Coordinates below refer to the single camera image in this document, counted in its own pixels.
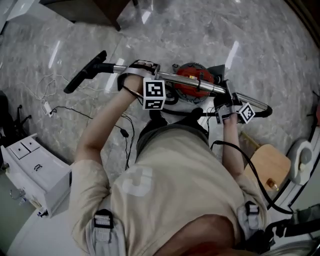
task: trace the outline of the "beige t-shirt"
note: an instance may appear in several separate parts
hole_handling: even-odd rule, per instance
[[[245,202],[244,193],[254,198],[267,225],[267,209],[255,184],[244,175],[235,180],[204,141],[181,129],[151,140],[135,165],[114,182],[112,193],[97,162],[75,163],[72,177],[72,236],[84,252],[85,226],[109,194],[111,211],[124,227],[129,256],[153,255],[187,223],[207,214],[227,217],[239,242],[237,208]]]

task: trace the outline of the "extension cord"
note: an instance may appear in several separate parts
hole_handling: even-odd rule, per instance
[[[44,106],[44,109],[46,111],[46,115],[48,115],[51,118],[52,117],[52,108],[51,108],[49,102],[45,101],[43,106]]]

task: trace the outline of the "black pants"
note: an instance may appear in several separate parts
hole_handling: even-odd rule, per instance
[[[182,119],[178,122],[175,122],[174,124],[184,125],[184,126],[189,126],[189,127],[195,128],[195,129],[201,131],[208,139],[209,138],[208,131],[206,129],[204,129],[198,123],[198,119],[201,117],[200,114],[202,114],[202,112],[203,112],[203,110],[201,108],[196,108],[195,110],[192,111],[192,114],[190,116],[187,116],[184,119]],[[140,140],[140,138],[143,135],[145,135],[146,133],[168,125],[167,120],[161,116],[159,110],[151,110],[150,111],[150,118],[151,118],[150,122],[141,131],[138,140]]]

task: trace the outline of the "brown furniture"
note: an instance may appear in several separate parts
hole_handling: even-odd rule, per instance
[[[316,45],[320,47],[320,1],[285,0],[295,11],[310,32]]]
[[[276,187],[279,188],[290,170],[291,161],[289,158],[270,144],[260,146],[245,132],[242,132],[241,135],[256,148],[256,151],[250,160],[253,163],[264,188],[269,191],[276,189]],[[252,180],[257,180],[248,164],[244,169],[244,174]],[[275,183],[275,188],[271,188],[268,185],[270,184],[270,181]]]
[[[132,0],[136,6],[138,0]],[[117,18],[130,0],[40,0],[40,4],[75,22],[112,25],[117,31],[121,27]]]

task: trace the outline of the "floor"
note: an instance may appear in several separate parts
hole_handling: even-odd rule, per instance
[[[122,30],[76,23],[60,16],[45,23],[8,24],[0,46],[0,88],[9,98],[11,112],[23,105],[29,133],[53,153],[71,163],[77,142],[88,118],[73,111],[58,109],[53,117],[44,115],[42,98],[46,85],[55,78],[45,97],[52,107],[72,107],[91,117],[117,91],[104,93],[109,74],[86,80],[72,94],[63,93],[67,80],[100,51],[107,51],[107,62],[124,59],[130,64],[147,59],[172,71],[172,64],[198,62],[206,67],[225,64],[232,48],[238,48],[228,63],[225,77],[237,91],[269,104],[273,114],[239,125],[258,143],[272,144],[286,153],[294,140],[307,138],[312,118],[312,90],[319,93],[319,50],[304,25],[283,0],[139,0],[130,2],[118,19]],[[126,111],[139,134],[149,120],[136,101]],[[132,134],[130,123],[118,124]],[[222,126],[210,120],[210,140],[223,138]],[[111,182],[124,171],[125,140],[115,128],[106,143],[102,158]],[[213,149],[221,157],[221,149]],[[135,160],[135,149],[131,163]]]

